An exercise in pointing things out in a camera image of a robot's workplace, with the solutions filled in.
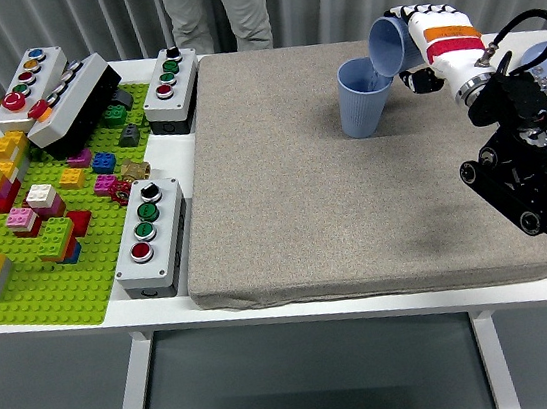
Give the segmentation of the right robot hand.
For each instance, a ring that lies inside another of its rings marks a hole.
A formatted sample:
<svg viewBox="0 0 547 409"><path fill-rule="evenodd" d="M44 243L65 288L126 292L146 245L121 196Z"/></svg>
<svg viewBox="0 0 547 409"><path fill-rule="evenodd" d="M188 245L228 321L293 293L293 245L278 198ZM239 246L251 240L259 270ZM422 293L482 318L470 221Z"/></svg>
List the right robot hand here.
<svg viewBox="0 0 547 409"><path fill-rule="evenodd" d="M448 86L455 99L472 88L475 78L487 79L493 68L481 69L484 55L481 33L467 14L448 4L413 4L392 7L387 18L403 21L426 65L418 71L399 73L400 80L416 94L427 94Z"/></svg>

